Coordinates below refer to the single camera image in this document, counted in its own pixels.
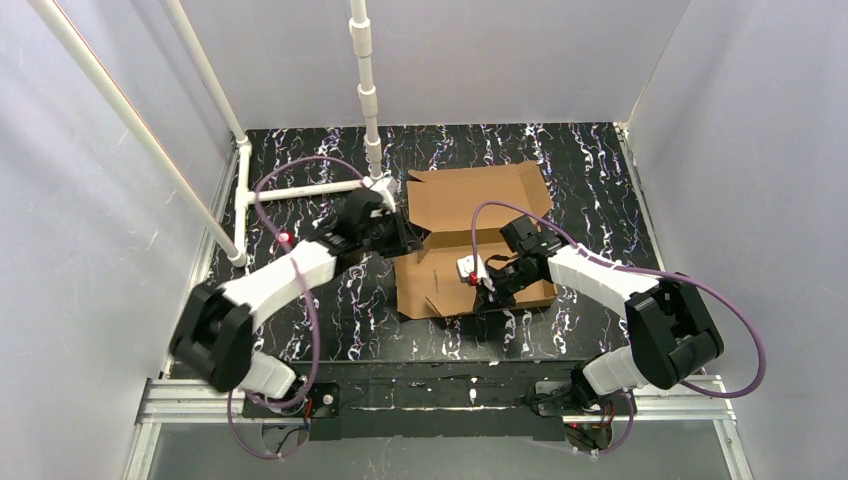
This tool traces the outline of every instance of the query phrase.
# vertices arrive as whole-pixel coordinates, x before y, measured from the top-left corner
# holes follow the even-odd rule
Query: cardboard box flap
[[[534,162],[409,174],[421,180],[407,183],[409,220],[434,233],[470,231],[474,210],[487,200],[511,203],[537,215],[548,213],[553,206]],[[480,212],[477,228],[499,230],[519,216],[514,210],[493,205]]]
[[[470,168],[449,168],[446,170],[409,170],[410,180],[418,180],[419,182],[438,182],[440,180],[457,180],[457,179],[475,179],[485,177],[498,177],[503,175],[516,176],[522,168],[522,165],[533,164],[533,162],[510,163],[507,165],[497,165],[493,167],[470,167]]]

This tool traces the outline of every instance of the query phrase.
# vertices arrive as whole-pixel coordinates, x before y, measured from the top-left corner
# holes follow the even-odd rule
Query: black surface with white pattern
[[[274,167],[308,155],[350,161],[367,172],[362,128],[254,130],[251,188]],[[482,167],[522,161],[539,164],[553,198],[549,218],[579,242],[613,260],[657,267],[642,213],[611,124],[516,124],[381,128],[384,156],[400,182],[405,204],[408,169]],[[351,178],[318,163],[296,168],[269,188]],[[284,231],[330,211],[339,195],[264,204]],[[232,232],[232,195],[224,227]],[[254,211],[248,216],[248,271],[282,255]],[[215,254],[208,282],[244,275],[224,253]],[[626,342],[625,322],[590,298],[560,289],[548,309],[482,316],[409,320],[396,310],[391,263],[367,258],[340,278],[314,289],[324,360],[584,359]],[[292,302],[263,327],[257,348],[286,360],[308,360],[311,333],[304,300]]]

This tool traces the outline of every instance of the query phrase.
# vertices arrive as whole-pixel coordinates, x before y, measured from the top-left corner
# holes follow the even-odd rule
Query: gray wall
[[[62,3],[210,201],[227,129],[151,38],[159,5]],[[202,229],[22,1],[0,2],[0,208],[0,477],[119,478]]]
[[[689,0],[368,0],[380,124],[626,121]],[[347,0],[184,0],[246,128],[363,122]]]
[[[693,2],[631,121],[668,268],[719,287],[763,335],[734,401],[757,478],[845,478],[848,6]],[[753,375],[721,309],[731,388]]]

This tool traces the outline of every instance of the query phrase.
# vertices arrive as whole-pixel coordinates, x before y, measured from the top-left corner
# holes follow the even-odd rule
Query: red light
[[[291,245],[291,240],[292,240],[291,235],[289,235],[289,234],[288,234],[288,233],[286,233],[286,232],[280,232],[280,234],[279,234],[279,235],[277,235],[277,241],[278,241],[281,245],[282,245],[282,244],[288,244],[288,245]]]

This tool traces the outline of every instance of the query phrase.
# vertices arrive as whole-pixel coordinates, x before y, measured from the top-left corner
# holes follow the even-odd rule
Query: brown cardboard
[[[471,216],[478,205],[499,200],[545,215],[553,206],[535,162],[495,167],[409,171],[409,220],[430,231],[424,249],[395,259],[398,311],[415,318],[472,313],[475,289],[459,280],[456,261],[471,255]],[[488,206],[477,218],[479,255],[510,255],[498,230],[521,216]],[[556,298],[549,282],[515,295],[515,308],[547,306]]]

